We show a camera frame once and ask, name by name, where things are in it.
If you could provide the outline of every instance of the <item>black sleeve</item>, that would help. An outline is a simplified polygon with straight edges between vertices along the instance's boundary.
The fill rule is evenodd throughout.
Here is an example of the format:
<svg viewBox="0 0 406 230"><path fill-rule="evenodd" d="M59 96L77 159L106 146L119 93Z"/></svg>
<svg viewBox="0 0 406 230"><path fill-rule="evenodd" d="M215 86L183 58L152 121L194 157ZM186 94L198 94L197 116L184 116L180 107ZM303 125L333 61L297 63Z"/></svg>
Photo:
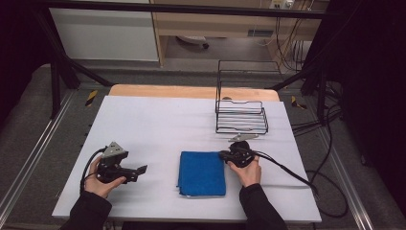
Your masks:
<svg viewBox="0 0 406 230"><path fill-rule="evenodd" d="M260 184L242 188L239 201L247 216L247 230L287 229L286 223L269 202Z"/></svg>
<svg viewBox="0 0 406 230"><path fill-rule="evenodd" d="M71 210L71 217L59 230L102 230L111 210L103 197L84 191Z"/></svg>

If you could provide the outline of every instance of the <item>blue towel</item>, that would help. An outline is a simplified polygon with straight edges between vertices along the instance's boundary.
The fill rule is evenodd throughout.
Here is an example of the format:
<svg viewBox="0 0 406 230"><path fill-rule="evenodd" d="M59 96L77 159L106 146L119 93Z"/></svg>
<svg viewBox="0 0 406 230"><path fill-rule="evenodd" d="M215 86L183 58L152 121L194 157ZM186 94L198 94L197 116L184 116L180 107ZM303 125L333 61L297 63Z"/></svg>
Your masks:
<svg viewBox="0 0 406 230"><path fill-rule="evenodd" d="M182 151L178 187L184 196L225 196L224 163L218 151Z"/></svg>

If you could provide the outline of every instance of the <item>gray floor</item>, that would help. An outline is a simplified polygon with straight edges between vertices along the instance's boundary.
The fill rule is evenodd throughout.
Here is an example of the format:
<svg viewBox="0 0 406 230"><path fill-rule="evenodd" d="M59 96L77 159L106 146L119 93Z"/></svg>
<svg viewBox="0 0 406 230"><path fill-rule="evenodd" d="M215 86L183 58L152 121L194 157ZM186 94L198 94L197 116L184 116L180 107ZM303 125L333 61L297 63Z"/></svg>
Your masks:
<svg viewBox="0 0 406 230"><path fill-rule="evenodd" d="M95 72L117 83L215 86L216 65L219 59L270 59L266 49L251 40L210 38L209 41L210 48L204 50L172 37L169 41L165 67L159 67L156 64L155 66L153 64L141 66L138 63L138 66L126 66L122 68L123 70L117 70L117 66L109 66L109 70L105 70L100 65L95 68ZM262 75L247 74L238 77L249 77L250 81L256 81L255 84L251 85L252 87L262 88L280 82L288 76L289 74L282 76L273 74L265 78ZM102 103L102 97L109 90L95 86L92 80L84 76L80 78L83 81L82 87L73 92L74 98L38 161L25 189L13 206L7 219L7 225L16 223L44 224L50 226L51 229L57 229L56 226L63 223L63 220L51 216L57 202L56 196L63 189L75 164L80 145L86 139L86 133L91 128L90 125ZM285 102L291 124L314 120L309 109L301 109L291 105L291 96L296 96L301 104L315 101L315 97L301 97L299 91L301 84L298 80L279 92L281 100ZM99 93L91 106L84 106L92 89L98 89ZM33 80L21 102L11 112L1 129L0 163L2 166L7 166L7 170L0 176L0 197L6 195L36 141L50 121L50 90L49 69L41 68L34 73ZM361 165L356 145L351 139L345 121L336 120L331 124L331 127L334 147L345 163L374 228L406 229L405 217L399 212L375 169ZM297 137L297 144L304 161L304 167L307 170L314 170L326 154L326 146L322 141L321 133L316 130ZM323 167L322 172L337 182L337 176L329 162ZM321 178L316 179L315 183L320 190L319 207L329 213L340 213L344 209L344 204L337 191ZM343 218L329 218L322 215L322 219L323 222L317 223L316 228L358 229L351 211ZM295 227L312 228L309 225L291 226L292 229Z"/></svg>

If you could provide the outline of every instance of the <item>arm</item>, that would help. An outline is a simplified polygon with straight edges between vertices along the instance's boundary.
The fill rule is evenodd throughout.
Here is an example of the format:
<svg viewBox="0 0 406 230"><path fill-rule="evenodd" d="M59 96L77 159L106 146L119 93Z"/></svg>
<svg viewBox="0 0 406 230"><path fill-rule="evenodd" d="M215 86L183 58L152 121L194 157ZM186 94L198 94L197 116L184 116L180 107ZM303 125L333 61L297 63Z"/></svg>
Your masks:
<svg viewBox="0 0 406 230"><path fill-rule="evenodd" d="M89 175L84 183L84 192L72 208L69 220L60 230L102 229L112 207L106 198L113 189L125 182L125 177L120 177L108 184L100 182L96 176L100 161L101 158L98 157L90 165Z"/></svg>
<svg viewBox="0 0 406 230"><path fill-rule="evenodd" d="M239 201L247 216L247 230L287 229L277 210L268 201L260 184L242 188Z"/></svg>
<svg viewBox="0 0 406 230"><path fill-rule="evenodd" d="M84 191L71 210L71 217L60 230L101 230L111 210L105 198Z"/></svg>
<svg viewBox="0 0 406 230"><path fill-rule="evenodd" d="M233 162L228 162L228 165L238 175L242 184L239 201L247 216L247 230L287 229L259 184L261 176L259 157L256 156L245 168L238 168Z"/></svg>

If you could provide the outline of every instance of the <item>aluminum rail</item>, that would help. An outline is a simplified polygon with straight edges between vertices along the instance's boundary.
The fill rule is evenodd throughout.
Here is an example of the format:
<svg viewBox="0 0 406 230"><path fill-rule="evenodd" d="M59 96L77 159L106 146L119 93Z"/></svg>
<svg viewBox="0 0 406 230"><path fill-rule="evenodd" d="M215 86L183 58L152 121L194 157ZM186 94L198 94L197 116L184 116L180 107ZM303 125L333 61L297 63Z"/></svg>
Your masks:
<svg viewBox="0 0 406 230"><path fill-rule="evenodd" d="M42 154L44 153L49 142L54 136L57 127L59 126L63 116L65 115L75 95L76 95L75 90L71 90L65 95L59 113L57 113L56 117L48 123L45 130L42 132L42 135L38 139L30 156L27 158L24 166L21 168L18 176L14 179L6 195L1 200L0 229L2 229L4 224L6 223L6 220L9 214L11 213L12 208L14 207L17 199L23 192L28 180L30 179L31 175L34 172L36 165L38 164Z"/></svg>
<svg viewBox="0 0 406 230"><path fill-rule="evenodd" d="M289 17L308 19L340 19L343 14L325 11L285 11L273 9L232 8L214 6L170 5L170 4L144 4L144 3L117 3L94 1L69 1L69 0L35 0L29 2L32 6L76 9L95 11L117 12L178 12L198 14L263 16L263 17Z"/></svg>
<svg viewBox="0 0 406 230"><path fill-rule="evenodd" d="M316 115L316 107L317 105L314 103L313 100L309 98L304 98L306 104L308 105L309 111L312 114L314 119L318 119ZM329 135L327 128L325 126L319 128L319 133L322 137L322 142L326 149L328 149L329 143ZM360 230L373 230L373 225L368 215L364 205L362 204L361 198L359 197L355 186L353 185L350 175L347 172L347 169L340 159L340 156L335 149L334 145L331 147L331 153L329 161L331 163L332 168L337 176L337 179L341 185L341 189L343 193L346 195L346 198L349 202L349 207L352 211L352 215L356 224L358 225L358 229Z"/></svg>

